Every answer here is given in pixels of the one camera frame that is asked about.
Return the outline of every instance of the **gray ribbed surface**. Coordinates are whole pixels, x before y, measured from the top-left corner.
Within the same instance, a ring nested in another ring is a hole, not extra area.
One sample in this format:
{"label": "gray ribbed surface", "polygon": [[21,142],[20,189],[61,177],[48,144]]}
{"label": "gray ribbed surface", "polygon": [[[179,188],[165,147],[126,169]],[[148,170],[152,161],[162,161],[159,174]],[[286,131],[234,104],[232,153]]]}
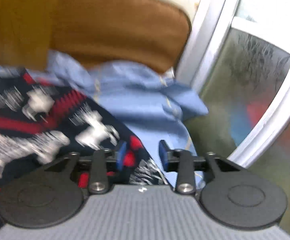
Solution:
{"label": "gray ribbed surface", "polygon": [[274,226],[255,232],[222,226],[199,208],[192,197],[169,186],[115,186],[106,195],[90,197],[72,219],[46,229],[5,225],[0,240],[290,240]]}

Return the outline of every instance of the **light blue garment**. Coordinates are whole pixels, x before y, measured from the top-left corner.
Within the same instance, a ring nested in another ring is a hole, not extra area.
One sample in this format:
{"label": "light blue garment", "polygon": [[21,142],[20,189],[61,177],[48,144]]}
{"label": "light blue garment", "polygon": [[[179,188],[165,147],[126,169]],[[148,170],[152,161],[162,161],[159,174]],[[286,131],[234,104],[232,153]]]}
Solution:
{"label": "light blue garment", "polygon": [[[160,140],[170,148],[186,148],[196,154],[182,120],[207,114],[206,106],[190,88],[145,65],[111,61],[87,71],[69,55],[50,51],[47,72],[29,70],[29,74],[35,80],[69,85],[93,98],[140,138],[161,170]],[[175,186],[176,173],[163,173]]]}

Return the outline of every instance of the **black circular disc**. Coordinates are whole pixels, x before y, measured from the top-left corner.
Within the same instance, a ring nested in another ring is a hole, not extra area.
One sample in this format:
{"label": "black circular disc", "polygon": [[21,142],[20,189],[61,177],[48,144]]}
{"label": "black circular disc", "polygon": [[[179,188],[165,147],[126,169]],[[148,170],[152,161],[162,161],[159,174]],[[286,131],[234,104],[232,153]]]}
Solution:
{"label": "black circular disc", "polygon": [[277,223],[287,208],[284,191],[248,171],[224,172],[205,186],[200,203],[219,222],[239,229]]}
{"label": "black circular disc", "polygon": [[0,190],[0,215],[18,227],[44,228],[72,217],[82,202],[81,190],[61,173],[32,173]]}

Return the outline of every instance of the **patterned fabric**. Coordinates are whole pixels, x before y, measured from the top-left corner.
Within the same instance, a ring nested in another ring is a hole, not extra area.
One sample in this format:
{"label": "patterned fabric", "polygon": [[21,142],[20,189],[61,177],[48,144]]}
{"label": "patterned fabric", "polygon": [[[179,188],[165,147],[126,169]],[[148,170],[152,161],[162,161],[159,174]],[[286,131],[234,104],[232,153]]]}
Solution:
{"label": "patterned fabric", "polygon": [[[91,155],[120,140],[128,151],[123,169],[108,173],[112,182],[166,184],[138,137],[92,99],[71,87],[36,83],[25,71],[0,77],[0,187],[68,152]],[[78,185],[87,179],[83,174]]]}

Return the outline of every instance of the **metal bolt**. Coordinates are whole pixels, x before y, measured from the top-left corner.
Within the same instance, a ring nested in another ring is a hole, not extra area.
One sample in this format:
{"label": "metal bolt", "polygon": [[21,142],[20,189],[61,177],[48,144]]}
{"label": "metal bolt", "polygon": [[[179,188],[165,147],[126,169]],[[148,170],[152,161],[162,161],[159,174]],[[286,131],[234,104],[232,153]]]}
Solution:
{"label": "metal bolt", "polygon": [[187,192],[191,192],[194,190],[194,187],[189,184],[189,183],[182,183],[178,186],[178,191],[183,192],[183,193],[187,193]]}
{"label": "metal bolt", "polygon": [[91,184],[91,189],[95,191],[101,191],[105,189],[105,185],[101,182],[93,182]]}

